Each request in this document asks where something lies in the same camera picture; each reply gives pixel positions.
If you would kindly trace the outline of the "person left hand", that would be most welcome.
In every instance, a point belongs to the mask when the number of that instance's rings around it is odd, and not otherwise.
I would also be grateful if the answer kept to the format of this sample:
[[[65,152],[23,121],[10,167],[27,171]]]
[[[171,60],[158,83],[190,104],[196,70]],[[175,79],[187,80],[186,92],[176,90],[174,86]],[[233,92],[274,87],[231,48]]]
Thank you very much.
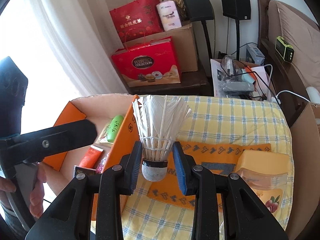
[[[35,218],[40,218],[43,214],[43,200],[44,200],[44,183],[47,182],[47,177],[42,163],[38,163],[37,179],[33,191],[30,193],[29,211]],[[14,193],[16,186],[10,179],[1,177],[1,206],[7,217],[14,217],[16,215],[8,201],[7,193]]]

